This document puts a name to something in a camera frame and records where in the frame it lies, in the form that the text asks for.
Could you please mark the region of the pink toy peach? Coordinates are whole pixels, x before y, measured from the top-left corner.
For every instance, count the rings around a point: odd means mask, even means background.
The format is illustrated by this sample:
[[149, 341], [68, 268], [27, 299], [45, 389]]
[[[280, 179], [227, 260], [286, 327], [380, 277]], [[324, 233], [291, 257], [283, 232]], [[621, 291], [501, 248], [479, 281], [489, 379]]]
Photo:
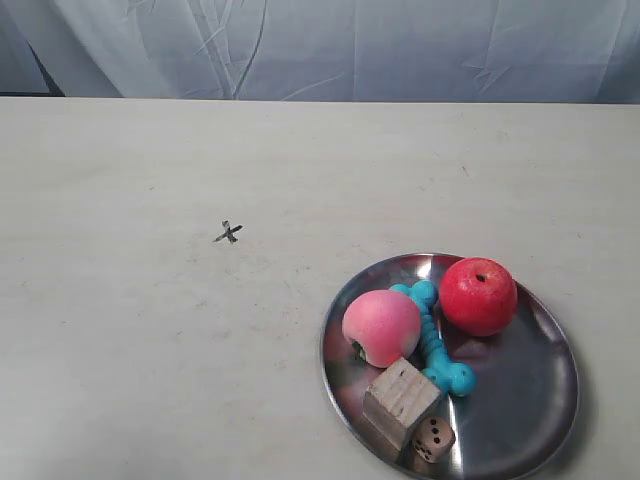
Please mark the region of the pink toy peach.
[[376, 368], [387, 368], [409, 357], [420, 335], [420, 310], [404, 293], [373, 290], [346, 309], [342, 333], [359, 356]]

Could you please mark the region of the red toy apple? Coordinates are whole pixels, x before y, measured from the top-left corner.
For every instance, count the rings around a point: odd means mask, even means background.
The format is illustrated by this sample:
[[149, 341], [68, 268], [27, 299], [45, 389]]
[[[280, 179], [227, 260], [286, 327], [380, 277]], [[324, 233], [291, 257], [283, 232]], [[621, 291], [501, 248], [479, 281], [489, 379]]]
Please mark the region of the red toy apple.
[[480, 257], [465, 258], [447, 269], [440, 283], [446, 320], [471, 336], [489, 337], [504, 330], [517, 307], [517, 287], [508, 270]]

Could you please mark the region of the wooden cube block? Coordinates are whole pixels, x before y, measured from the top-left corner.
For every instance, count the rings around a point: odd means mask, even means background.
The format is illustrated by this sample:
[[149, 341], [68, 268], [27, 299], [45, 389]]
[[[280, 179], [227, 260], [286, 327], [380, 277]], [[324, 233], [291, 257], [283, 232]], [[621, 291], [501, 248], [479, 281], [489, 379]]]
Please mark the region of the wooden cube block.
[[407, 359], [399, 358], [367, 387], [363, 415], [391, 445], [402, 450], [442, 396], [429, 378]]

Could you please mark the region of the teal rubber bone toy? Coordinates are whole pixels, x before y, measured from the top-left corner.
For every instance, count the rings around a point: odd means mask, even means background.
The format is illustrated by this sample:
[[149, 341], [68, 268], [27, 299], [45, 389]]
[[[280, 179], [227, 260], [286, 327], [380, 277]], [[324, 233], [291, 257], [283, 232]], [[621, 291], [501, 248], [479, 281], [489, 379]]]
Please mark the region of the teal rubber bone toy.
[[470, 395], [476, 386], [476, 376], [468, 365], [450, 359], [434, 320], [436, 286], [429, 280], [420, 280], [412, 286], [394, 284], [390, 290], [408, 296], [419, 309], [418, 350], [425, 361], [422, 374], [444, 393], [457, 397]]

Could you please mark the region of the small wooden die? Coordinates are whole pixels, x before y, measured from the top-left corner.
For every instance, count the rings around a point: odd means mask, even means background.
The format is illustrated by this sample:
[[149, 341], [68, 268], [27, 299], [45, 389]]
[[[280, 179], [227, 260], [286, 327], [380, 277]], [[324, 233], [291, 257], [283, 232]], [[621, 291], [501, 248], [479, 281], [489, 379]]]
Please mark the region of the small wooden die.
[[425, 418], [415, 430], [411, 445], [417, 455], [427, 463], [437, 463], [449, 454], [456, 435], [442, 417]]

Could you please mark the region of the white backdrop cloth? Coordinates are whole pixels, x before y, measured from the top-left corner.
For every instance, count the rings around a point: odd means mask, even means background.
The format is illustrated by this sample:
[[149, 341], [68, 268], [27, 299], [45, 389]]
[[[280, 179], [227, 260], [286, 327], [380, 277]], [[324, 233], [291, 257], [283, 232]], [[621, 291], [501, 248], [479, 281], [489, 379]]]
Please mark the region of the white backdrop cloth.
[[639, 100], [635, 1], [5, 1], [1, 89], [347, 102]]

